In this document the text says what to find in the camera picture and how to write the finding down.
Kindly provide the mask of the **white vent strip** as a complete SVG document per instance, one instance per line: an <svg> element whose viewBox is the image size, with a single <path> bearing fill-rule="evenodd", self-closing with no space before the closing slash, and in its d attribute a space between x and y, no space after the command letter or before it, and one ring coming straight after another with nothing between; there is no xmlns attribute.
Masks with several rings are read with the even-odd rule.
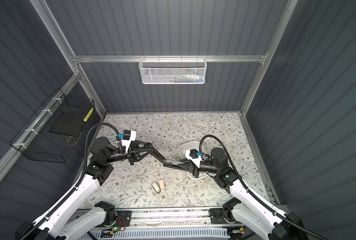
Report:
<svg viewBox="0 0 356 240"><path fill-rule="evenodd" d="M162 228L162 229L126 229L110 234L105 230L91 230L97 240L230 240L224 228Z"/></svg>

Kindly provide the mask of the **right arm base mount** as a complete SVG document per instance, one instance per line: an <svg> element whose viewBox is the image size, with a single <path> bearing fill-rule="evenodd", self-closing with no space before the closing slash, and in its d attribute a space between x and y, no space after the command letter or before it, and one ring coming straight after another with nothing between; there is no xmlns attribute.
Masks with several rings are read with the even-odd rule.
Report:
<svg viewBox="0 0 356 240"><path fill-rule="evenodd" d="M226 214L224 213L222 208L210 208L208 210L208 215L210 216L211 223L213 225L234 224L236 222L227 219Z"/></svg>

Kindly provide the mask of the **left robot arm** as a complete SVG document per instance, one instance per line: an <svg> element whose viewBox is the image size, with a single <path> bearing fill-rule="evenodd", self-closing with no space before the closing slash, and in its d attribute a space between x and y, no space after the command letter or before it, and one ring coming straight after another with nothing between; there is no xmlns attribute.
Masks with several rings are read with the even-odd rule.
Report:
<svg viewBox="0 0 356 240"><path fill-rule="evenodd" d="M133 136L117 136L118 147L106 137L95 139L90 147L91 162L82 170L77 182L45 213L32 223L22 223L16 230L17 240L77 240L96 226L108 228L122 222L115 206L101 201L82 217L69 223L82 202L97 190L112 173L113 163L128 160L139 162L148 155L157 160L164 158L151 143L137 141Z"/></svg>

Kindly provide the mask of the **yellow marker pen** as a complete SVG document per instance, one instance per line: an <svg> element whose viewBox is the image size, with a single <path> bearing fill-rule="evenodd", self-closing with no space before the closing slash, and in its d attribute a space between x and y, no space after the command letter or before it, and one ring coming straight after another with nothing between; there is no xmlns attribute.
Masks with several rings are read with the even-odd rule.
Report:
<svg viewBox="0 0 356 240"><path fill-rule="evenodd" d="M91 109L87 112L87 114L85 115L83 121L84 121L84 122L87 122L87 121L89 120L89 118L91 117L91 115L92 115L93 112L94 112L94 108L91 108Z"/></svg>

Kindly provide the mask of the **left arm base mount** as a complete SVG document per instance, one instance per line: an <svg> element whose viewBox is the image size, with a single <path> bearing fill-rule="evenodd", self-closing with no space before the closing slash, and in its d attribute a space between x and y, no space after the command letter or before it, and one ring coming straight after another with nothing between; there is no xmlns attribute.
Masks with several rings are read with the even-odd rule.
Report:
<svg viewBox="0 0 356 240"><path fill-rule="evenodd" d="M103 225L107 228L118 230L120 228L129 227L131 218L131 211L116 211L114 218L109 220L107 223L104 223Z"/></svg>

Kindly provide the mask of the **black foam pad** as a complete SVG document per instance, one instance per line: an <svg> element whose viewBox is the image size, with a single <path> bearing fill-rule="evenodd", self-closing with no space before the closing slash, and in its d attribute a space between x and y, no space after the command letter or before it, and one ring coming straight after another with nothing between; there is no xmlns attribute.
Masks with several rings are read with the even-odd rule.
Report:
<svg viewBox="0 0 356 240"><path fill-rule="evenodd" d="M84 116L81 114L62 113L50 127L49 132L52 134L79 137L87 124L83 119Z"/></svg>

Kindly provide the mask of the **white plastic tray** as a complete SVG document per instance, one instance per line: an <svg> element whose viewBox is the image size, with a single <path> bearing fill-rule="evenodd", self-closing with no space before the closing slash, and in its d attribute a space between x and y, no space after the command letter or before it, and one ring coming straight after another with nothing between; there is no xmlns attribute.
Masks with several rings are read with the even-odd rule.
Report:
<svg viewBox="0 0 356 240"><path fill-rule="evenodd" d="M189 160L189 162L194 165L192 169L186 170L186 172L189 178L195 181L199 181L208 176L205 171L200 170L201 163L205 162L201 160L201 158L204 157L206 152L200 154L199 145L199 141L191 141L180 145L178 148L181 159Z"/></svg>

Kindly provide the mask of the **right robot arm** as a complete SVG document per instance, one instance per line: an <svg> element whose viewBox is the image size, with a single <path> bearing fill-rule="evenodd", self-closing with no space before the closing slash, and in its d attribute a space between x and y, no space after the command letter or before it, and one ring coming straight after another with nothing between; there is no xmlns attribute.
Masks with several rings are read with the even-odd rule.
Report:
<svg viewBox="0 0 356 240"><path fill-rule="evenodd" d="M227 221L244 224L263 240L308 239L307 234L300 230L300 218L295 214L288 215L257 195L232 168L224 149L214 148L210 155L196 149L187 150L185 158L174 165L193 175L211 175L217 185L232 196L223 204L223 215Z"/></svg>

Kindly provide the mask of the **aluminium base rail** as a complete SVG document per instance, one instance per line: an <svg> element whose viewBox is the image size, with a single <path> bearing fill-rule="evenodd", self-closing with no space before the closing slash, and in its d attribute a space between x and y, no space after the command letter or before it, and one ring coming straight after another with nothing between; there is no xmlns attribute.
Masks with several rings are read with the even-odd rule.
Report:
<svg viewBox="0 0 356 240"><path fill-rule="evenodd" d="M268 219L260 219L259 215L248 208L248 206L240 203L234 206L225 204L222 207L226 218L231 221L236 221L234 224L252 225L253 223L264 225L272 224L274 222L281 223L282 219L277 214L287 217L288 213L282 211L276 206L272 206L274 212L270 212L268 209L263 208L263 215L269 217ZM191 222L211 222L208 210L210 207L190 207L190 208L153 208L153 209L125 209L117 210L115 207L106 202L99 202L96 206L80 216L80 220L83 218L97 217L95 224L97 226L104 226L109 220L113 219L116 211L131 211L132 218L130 226L134 226L138 222L144 225L151 225L153 222L159 223L171 223L173 225L188 224Z"/></svg>

